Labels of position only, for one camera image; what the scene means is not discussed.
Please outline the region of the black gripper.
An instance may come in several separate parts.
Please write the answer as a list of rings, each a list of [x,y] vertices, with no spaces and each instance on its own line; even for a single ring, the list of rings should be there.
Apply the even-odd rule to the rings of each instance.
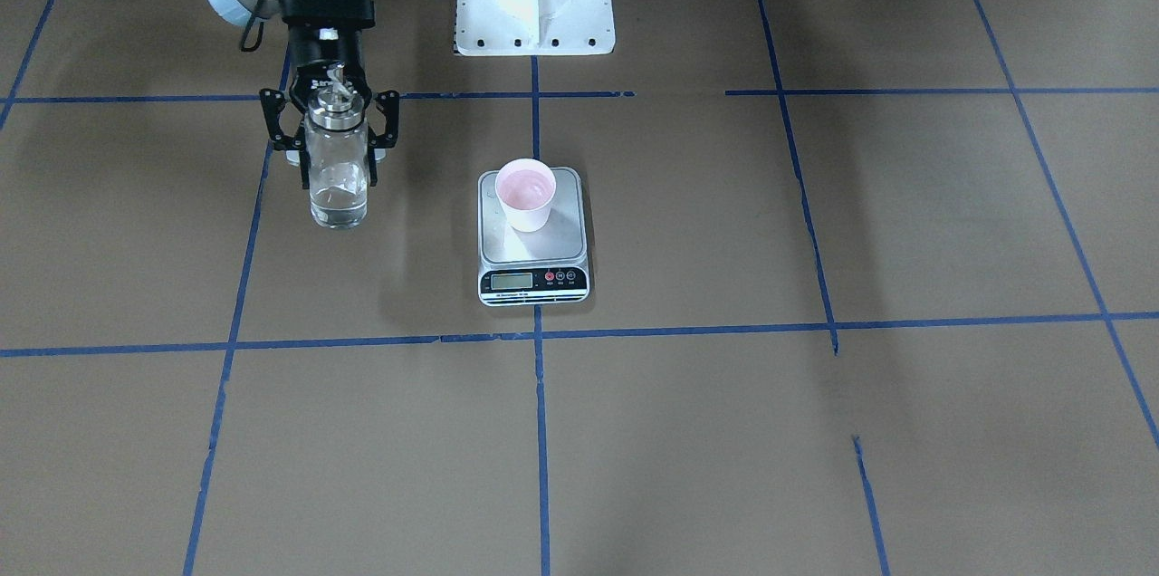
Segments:
[[[293,105],[308,105],[311,94],[319,85],[330,80],[331,65],[344,65],[345,81],[352,85],[365,102],[373,92],[366,81],[360,48],[360,31],[374,27],[372,0],[282,0],[282,20],[287,25],[289,53],[292,64],[290,101]],[[302,189],[311,188],[309,134],[306,127],[297,130],[297,152]],[[377,136],[366,130],[366,184],[378,183]]]

